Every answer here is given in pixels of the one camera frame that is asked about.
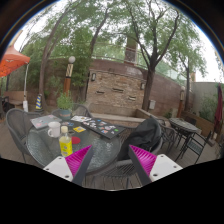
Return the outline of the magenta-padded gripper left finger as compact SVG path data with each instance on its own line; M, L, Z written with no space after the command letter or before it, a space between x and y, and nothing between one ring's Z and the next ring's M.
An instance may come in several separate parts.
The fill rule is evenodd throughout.
M67 157L58 156L44 170L81 186L92 156L93 148L89 145Z

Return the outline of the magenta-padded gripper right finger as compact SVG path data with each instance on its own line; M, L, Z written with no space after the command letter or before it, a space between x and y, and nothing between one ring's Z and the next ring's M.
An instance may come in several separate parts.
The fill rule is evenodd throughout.
M165 154L158 156L137 146L129 146L129 157L143 186L182 169Z

